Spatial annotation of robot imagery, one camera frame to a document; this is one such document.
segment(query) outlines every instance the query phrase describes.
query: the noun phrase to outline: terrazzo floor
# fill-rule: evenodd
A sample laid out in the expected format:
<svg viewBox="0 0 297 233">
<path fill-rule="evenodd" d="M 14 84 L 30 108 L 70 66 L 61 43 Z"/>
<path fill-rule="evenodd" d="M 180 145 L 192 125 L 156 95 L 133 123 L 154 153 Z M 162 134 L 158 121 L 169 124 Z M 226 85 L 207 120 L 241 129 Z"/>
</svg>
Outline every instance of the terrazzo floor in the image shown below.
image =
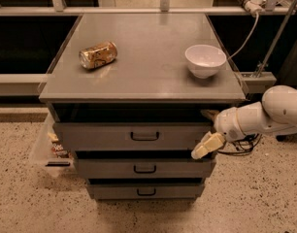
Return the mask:
<svg viewBox="0 0 297 233">
<path fill-rule="evenodd" d="M 0 109 L 0 233 L 297 232 L 297 134 L 264 136 L 248 156 L 218 154 L 196 200 L 97 202 L 76 174 L 30 163 L 46 114 Z"/>
</svg>

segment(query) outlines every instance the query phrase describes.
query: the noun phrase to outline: black handle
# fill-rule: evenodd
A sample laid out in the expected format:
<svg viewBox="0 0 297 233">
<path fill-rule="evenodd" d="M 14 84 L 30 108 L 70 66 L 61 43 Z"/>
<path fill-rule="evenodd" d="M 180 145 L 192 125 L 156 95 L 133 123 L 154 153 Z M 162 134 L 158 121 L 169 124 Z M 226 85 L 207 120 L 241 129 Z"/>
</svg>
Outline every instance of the black handle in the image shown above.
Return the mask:
<svg viewBox="0 0 297 233">
<path fill-rule="evenodd" d="M 142 193 L 142 192 L 140 192 L 140 190 L 138 188 L 137 189 L 137 194 L 138 194 L 138 196 L 141 196 L 141 197 L 150 197 L 150 196 L 153 196 L 153 195 L 156 194 L 156 188 L 151 193 Z"/>
<path fill-rule="evenodd" d="M 136 174 L 153 174 L 153 173 L 155 173 L 156 172 L 156 165 L 154 165 L 154 167 L 153 167 L 153 170 L 145 170 L 145 171 L 139 171 L 139 170 L 137 170 L 137 166 L 136 165 L 134 165 L 133 166 L 133 171 L 136 173 Z"/>
<path fill-rule="evenodd" d="M 130 132 L 130 137 L 133 141 L 157 141 L 159 139 L 159 132 L 156 132 L 154 138 L 150 136 L 136 137 L 134 132 Z"/>
</svg>

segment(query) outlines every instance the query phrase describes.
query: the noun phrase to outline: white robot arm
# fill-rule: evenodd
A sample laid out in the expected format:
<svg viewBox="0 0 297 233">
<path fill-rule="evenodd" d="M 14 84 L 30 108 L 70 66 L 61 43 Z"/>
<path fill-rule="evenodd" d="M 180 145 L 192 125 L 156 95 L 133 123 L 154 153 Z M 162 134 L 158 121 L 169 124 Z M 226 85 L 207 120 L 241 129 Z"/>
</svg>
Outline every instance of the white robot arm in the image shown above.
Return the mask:
<svg viewBox="0 0 297 233">
<path fill-rule="evenodd" d="M 220 113 L 205 111 L 203 115 L 214 122 L 216 133 L 209 132 L 195 147 L 191 154 L 194 159 L 222 148 L 226 141 L 243 140 L 248 135 L 297 133 L 297 90 L 285 85 L 274 86 L 264 93 L 262 103 L 233 107 Z"/>
</svg>

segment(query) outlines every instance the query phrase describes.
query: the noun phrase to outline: bowl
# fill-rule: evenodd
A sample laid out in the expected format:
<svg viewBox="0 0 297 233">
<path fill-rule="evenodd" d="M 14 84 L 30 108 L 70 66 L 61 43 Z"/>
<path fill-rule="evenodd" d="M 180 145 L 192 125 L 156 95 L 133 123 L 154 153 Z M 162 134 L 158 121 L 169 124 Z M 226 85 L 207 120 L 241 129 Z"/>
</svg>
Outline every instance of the bowl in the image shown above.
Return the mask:
<svg viewBox="0 0 297 233">
<path fill-rule="evenodd" d="M 206 79 L 223 69 L 226 54 L 209 45 L 195 45 L 185 52 L 189 71 L 200 79 Z"/>
</svg>

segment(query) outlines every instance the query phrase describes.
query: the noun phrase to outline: crumpled can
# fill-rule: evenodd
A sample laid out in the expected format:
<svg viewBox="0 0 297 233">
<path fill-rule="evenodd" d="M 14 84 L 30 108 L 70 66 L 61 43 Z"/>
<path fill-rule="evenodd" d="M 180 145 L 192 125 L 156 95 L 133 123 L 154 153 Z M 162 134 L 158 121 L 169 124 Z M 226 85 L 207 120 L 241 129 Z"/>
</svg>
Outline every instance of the crumpled can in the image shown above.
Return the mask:
<svg viewBox="0 0 297 233">
<path fill-rule="evenodd" d="M 117 57 L 116 45 L 113 42 L 100 43 L 94 47 L 80 50 L 79 58 L 82 67 L 95 69 L 111 63 Z"/>
</svg>

